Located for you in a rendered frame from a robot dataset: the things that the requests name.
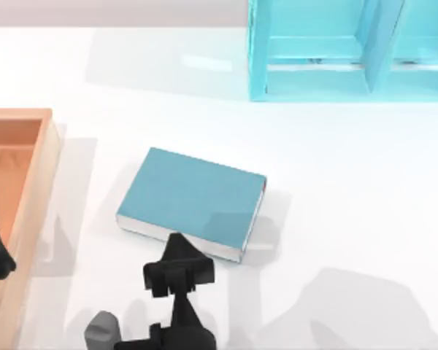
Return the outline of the salmon shallow box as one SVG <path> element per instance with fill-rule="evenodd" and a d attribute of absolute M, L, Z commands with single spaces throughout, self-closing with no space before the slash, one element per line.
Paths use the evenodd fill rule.
<path fill-rule="evenodd" d="M 0 108 L 0 236 L 17 268 L 0 281 L 0 350 L 17 338 L 61 139 L 51 109 Z"/>

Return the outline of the light blue rack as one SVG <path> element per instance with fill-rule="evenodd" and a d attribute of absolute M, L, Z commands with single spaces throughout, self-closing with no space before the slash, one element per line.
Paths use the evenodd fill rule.
<path fill-rule="evenodd" d="M 253 101 L 438 102 L 438 0 L 247 0 Z"/>

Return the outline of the teal book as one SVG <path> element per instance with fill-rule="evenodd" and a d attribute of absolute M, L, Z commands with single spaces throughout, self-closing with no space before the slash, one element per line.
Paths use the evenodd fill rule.
<path fill-rule="evenodd" d="M 238 263 L 266 185 L 264 175 L 152 147 L 116 222 L 159 241 L 182 233 L 201 252 Z"/>

